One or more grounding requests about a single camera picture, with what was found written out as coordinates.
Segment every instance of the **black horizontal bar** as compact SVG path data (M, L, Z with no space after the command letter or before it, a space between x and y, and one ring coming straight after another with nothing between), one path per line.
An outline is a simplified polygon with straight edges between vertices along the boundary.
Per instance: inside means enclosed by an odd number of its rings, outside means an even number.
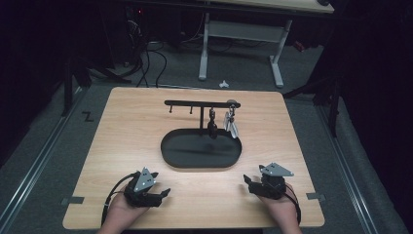
M195 106L195 107L213 107L213 108L229 108L232 105L240 108L238 102L212 102L212 101L193 101L193 100L165 100L165 105L176 106Z

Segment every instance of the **black oval tray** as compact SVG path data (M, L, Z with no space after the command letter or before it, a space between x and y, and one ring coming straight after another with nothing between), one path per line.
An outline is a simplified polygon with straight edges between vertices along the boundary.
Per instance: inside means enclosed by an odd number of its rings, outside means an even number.
M230 132L218 129L209 137L207 129L177 129L161 142L164 160L176 168L227 168L237 163L243 146Z

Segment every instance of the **white desk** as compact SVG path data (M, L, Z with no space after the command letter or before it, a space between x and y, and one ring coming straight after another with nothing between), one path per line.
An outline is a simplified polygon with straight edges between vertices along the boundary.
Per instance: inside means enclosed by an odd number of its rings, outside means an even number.
M206 1L206 4L210 4L210 2L277 8L282 10L304 11L320 14L332 14L334 12L331 5L324 7L319 4L317 0L208 0ZM273 69L276 86L278 88L282 88L283 81L278 62L291 24L292 20L287 20L284 27L209 20L209 14L206 13L204 46L201 54L199 79L205 80L207 78L207 44L209 36L265 41L278 44L274 55L270 56L270 64Z

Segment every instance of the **wooden tabletop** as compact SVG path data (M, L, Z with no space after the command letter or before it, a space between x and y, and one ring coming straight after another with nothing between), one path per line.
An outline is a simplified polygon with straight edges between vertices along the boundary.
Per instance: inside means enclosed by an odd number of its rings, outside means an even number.
M321 5L317 0L209 0L209 2L240 4L253 7L277 8L312 13L332 14L334 8Z
M166 99L239 102L235 117L243 145L239 161L223 169L178 169L167 164L160 147L163 137L175 129L199 128L200 108L190 114L190 107L175 106L169 113ZM215 123L222 128L227 109L215 111ZM319 201L306 196L315 189L280 93L115 88L73 193L85 200L69 205L63 226L99 228L103 204L113 186L147 167L151 173L159 173L150 192L167 188L171 192L159 208L144 214L134 229L272 227L275 224L264 205L248 193L243 178L247 175L258 182L258 165L272 162L294 172L285 180L293 185L300 202L301 226L322 226Z

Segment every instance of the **hand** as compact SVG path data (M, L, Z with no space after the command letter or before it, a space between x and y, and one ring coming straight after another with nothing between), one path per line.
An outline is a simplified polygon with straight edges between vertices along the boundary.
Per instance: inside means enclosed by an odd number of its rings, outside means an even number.
M128 204L124 194L118 193L111 202L107 217L97 234L119 234L128 229L137 218L148 211L148 207L136 208Z
M292 190L292 186L288 183L285 184ZM286 194L292 198L295 195L290 189L286 188ZM266 197L257 196L267 207L271 217L277 223L282 230L283 234L301 234L301 229L297 221L297 212L294 204L285 196L282 196L279 200L274 200Z

